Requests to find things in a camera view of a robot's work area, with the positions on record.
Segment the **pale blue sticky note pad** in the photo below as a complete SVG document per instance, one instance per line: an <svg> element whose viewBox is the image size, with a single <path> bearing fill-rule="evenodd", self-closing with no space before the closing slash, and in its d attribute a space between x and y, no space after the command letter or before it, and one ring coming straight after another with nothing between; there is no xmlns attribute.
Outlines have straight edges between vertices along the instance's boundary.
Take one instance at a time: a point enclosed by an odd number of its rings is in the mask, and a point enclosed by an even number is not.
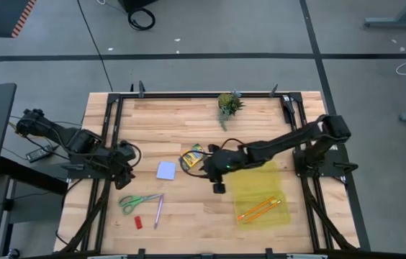
<svg viewBox="0 0 406 259"><path fill-rule="evenodd" d="M156 178L163 180L174 180L176 175L176 164L173 162L162 161L158 164Z"/></svg>

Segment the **green-handled scissors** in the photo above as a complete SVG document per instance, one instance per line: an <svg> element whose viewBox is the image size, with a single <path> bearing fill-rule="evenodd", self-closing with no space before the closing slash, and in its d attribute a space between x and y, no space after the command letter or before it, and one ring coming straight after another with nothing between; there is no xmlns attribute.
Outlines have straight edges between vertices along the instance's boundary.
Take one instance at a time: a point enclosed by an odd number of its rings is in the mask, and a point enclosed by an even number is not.
<svg viewBox="0 0 406 259"><path fill-rule="evenodd" d="M158 197L163 194L153 194L148 196L124 196L118 201L118 205L122 207L123 214L130 214L137 205Z"/></svg>

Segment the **yellow green crayon box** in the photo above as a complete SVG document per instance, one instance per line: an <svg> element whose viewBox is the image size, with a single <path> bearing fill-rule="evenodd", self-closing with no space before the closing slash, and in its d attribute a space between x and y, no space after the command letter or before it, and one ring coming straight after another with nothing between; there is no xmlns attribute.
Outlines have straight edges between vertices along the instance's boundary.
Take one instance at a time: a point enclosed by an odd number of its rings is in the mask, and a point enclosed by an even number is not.
<svg viewBox="0 0 406 259"><path fill-rule="evenodd" d="M191 167L204 160L207 157L204 148L200 144L192 146L191 150L184 152L179 158L181 167L189 170Z"/></svg>

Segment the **black equipment base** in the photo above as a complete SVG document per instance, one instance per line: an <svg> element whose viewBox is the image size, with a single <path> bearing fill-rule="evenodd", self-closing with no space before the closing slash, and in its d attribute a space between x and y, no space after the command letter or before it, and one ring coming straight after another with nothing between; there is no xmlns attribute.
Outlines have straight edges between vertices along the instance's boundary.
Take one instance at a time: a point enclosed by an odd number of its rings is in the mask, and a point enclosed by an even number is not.
<svg viewBox="0 0 406 259"><path fill-rule="evenodd" d="M117 0L120 6L128 13L136 9L157 2L157 0Z"/></svg>

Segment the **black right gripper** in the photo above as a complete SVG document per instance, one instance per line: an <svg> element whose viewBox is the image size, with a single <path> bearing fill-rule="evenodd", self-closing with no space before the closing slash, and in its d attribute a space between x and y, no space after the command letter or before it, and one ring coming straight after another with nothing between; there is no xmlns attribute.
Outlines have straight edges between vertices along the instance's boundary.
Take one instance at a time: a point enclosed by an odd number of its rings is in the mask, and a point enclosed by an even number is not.
<svg viewBox="0 0 406 259"><path fill-rule="evenodd" d="M204 160L202 170L209 181L214 183L213 192L224 194L226 190L222 176L243 169L248 162L248 156L242 149L227 150L217 145L209 145L208 148L211 154Z"/></svg>

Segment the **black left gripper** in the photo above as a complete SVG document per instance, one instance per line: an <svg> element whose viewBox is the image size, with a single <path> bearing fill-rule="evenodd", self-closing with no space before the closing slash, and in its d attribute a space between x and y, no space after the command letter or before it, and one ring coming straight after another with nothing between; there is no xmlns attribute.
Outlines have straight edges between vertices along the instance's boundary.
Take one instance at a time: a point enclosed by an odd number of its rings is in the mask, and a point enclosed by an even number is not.
<svg viewBox="0 0 406 259"><path fill-rule="evenodd" d="M120 143L113 147L108 147L109 151L109 168L112 178L115 178L114 184L117 190L131 183L135 175L132 173L133 165L131 160L137 158L135 146L132 143Z"/></svg>

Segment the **black metal table frame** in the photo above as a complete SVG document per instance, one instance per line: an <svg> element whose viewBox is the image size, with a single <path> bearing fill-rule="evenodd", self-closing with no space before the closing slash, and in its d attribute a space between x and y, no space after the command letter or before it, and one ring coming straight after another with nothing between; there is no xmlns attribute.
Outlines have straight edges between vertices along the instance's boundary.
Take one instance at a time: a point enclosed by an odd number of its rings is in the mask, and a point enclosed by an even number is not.
<svg viewBox="0 0 406 259"><path fill-rule="evenodd" d="M291 151L274 161L281 174L290 223L262 230L241 230L235 223L231 193L215 194L212 184L177 171L175 179L156 178L158 164L176 161L194 144L224 145L233 149L239 142L270 140L291 127L284 120L279 97L266 92L245 92L245 106L227 124L217 121L215 92L147 92L143 99L129 93L122 106L119 137L137 145L143 154L135 178L121 190L112 188L105 216L101 252L132 258L140 248L145 257L169 259L219 259L276 254L309 253L312 241L300 179L293 171ZM159 198L145 201L130 214L123 214L118 201L124 196L164 194L157 229L153 229ZM137 229L134 218L143 225Z"/></svg>

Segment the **yellow transparent zip pouch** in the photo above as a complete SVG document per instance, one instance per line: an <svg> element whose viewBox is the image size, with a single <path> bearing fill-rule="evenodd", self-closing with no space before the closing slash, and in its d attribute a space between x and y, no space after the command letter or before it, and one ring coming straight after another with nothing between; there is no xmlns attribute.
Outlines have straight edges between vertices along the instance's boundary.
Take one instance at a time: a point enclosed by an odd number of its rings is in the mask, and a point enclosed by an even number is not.
<svg viewBox="0 0 406 259"><path fill-rule="evenodd" d="M267 162L260 168L241 170L229 175L230 192L235 206L236 225L241 230L262 230L290 223L287 198L281 188L281 174L275 162ZM271 196L282 203L269 212L245 223L237 216Z"/></svg>

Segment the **black power adapter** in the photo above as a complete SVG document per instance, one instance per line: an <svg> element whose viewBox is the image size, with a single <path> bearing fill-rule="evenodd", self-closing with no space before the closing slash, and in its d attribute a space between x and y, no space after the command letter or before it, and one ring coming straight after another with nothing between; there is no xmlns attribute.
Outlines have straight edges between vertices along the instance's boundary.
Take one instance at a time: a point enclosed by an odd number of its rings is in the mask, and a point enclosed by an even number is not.
<svg viewBox="0 0 406 259"><path fill-rule="evenodd" d="M33 150L30 153L27 153L25 157L30 163L34 163L38 160L42 160L43 158L51 156L54 150L55 149L53 148L53 146L46 145L39 149Z"/></svg>

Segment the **green potted succulent plant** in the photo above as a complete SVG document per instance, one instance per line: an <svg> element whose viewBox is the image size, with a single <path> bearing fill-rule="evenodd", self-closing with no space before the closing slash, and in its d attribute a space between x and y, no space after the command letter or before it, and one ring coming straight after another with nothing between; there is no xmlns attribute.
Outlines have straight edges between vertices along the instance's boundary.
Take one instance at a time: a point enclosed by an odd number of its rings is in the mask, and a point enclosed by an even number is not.
<svg viewBox="0 0 406 259"><path fill-rule="evenodd" d="M240 100L242 94L240 91L231 91L230 93L222 93L218 96L218 115L217 119L221 128L226 132L226 121L230 116L235 116L235 113L241 110L245 104Z"/></svg>

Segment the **purple pen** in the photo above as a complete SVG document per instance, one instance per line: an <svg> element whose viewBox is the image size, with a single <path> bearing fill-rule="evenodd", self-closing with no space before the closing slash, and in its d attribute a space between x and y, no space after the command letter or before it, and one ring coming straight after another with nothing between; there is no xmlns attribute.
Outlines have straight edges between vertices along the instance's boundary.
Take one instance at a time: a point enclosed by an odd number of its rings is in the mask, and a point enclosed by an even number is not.
<svg viewBox="0 0 406 259"><path fill-rule="evenodd" d="M162 211L162 208L163 208L163 200L164 200L164 194L161 194L160 198L159 198L159 202L158 202L158 208L157 208L157 213L156 213L156 216L155 216L154 225L153 225L153 229L155 229L155 230L158 227L159 219L160 219L160 216L161 216L161 211Z"/></svg>

